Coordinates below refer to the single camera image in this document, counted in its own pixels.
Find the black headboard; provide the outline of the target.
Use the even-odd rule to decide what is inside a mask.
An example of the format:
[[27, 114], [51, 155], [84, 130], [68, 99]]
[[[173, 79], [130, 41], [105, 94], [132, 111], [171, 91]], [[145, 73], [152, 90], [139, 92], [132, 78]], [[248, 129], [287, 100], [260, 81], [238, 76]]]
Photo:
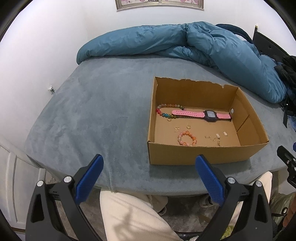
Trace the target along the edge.
[[254, 28], [252, 41], [261, 54], [267, 55], [275, 61], [282, 62], [284, 57], [289, 56], [289, 54], [273, 40], [260, 33], [258, 31], [258, 26]]

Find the brown cardboard box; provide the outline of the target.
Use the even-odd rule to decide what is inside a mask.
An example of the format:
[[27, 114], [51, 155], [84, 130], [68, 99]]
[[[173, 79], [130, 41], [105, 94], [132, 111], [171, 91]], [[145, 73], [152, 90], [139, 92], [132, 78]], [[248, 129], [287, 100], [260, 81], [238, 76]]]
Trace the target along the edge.
[[[232, 120], [183, 118], [172, 115], [173, 110], [213, 110], [230, 114]], [[175, 126], [180, 127], [179, 132], [174, 132]], [[150, 164], [192, 165], [199, 155], [212, 164], [240, 162], [268, 142], [262, 122], [239, 87], [189, 79], [154, 79], [147, 139]]]

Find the person's cream trouser leg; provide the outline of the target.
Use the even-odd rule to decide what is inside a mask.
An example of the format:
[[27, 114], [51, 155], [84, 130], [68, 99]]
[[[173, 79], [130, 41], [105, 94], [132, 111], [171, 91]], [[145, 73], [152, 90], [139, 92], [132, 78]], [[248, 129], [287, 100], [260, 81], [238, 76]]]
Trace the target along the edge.
[[100, 209], [107, 240], [181, 240], [159, 215], [168, 197], [100, 191]]

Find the pink digital wristwatch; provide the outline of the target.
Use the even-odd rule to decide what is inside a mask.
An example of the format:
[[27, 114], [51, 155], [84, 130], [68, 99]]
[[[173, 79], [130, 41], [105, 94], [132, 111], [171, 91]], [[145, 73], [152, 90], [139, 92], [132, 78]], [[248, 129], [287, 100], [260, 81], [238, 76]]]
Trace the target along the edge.
[[232, 117], [230, 114], [217, 113], [213, 110], [205, 110], [202, 112], [194, 112], [187, 110], [173, 110], [172, 115], [183, 118], [199, 118], [204, 119], [207, 122], [217, 122], [217, 121], [231, 121]]

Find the black jacket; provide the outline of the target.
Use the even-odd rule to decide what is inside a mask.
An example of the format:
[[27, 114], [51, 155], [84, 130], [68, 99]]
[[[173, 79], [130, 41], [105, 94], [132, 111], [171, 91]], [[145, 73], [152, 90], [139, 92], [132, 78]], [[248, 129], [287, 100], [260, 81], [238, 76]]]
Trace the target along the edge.
[[283, 124], [287, 128], [288, 117], [295, 118], [295, 56], [286, 56], [274, 67], [280, 80], [287, 88], [285, 98], [281, 102], [284, 112]]

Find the window with floral film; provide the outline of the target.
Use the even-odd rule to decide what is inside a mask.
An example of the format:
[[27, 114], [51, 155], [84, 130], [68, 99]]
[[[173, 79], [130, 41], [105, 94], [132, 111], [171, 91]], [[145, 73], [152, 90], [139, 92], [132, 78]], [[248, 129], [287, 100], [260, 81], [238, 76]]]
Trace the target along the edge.
[[204, 9], [203, 0], [115, 0], [115, 4], [118, 11], [148, 6], [176, 6]]

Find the white cabinet door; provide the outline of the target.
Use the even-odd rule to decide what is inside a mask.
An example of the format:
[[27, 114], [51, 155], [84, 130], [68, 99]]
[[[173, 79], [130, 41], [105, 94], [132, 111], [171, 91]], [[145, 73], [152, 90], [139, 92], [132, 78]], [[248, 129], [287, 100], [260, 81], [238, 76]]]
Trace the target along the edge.
[[46, 170], [3, 137], [0, 155], [1, 211], [12, 227], [25, 230], [34, 188], [38, 181], [45, 180]]

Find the blue quilt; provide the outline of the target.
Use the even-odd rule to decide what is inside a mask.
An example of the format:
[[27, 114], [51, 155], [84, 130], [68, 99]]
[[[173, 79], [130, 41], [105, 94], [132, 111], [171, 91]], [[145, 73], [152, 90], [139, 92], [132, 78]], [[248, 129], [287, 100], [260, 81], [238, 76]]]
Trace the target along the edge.
[[228, 79], [270, 103], [282, 102], [288, 91], [275, 67], [255, 44], [207, 22], [144, 25], [98, 36], [78, 51], [76, 62], [93, 57], [155, 54], [214, 68]]

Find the gold clover earring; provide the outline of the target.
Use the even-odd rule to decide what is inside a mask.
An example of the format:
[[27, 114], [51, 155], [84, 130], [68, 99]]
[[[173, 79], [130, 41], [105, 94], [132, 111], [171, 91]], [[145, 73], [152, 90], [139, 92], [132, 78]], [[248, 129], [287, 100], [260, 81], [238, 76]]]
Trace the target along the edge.
[[180, 127], [179, 126], [175, 126], [174, 127], [174, 132], [176, 133], [176, 132], [179, 132], [180, 131]]

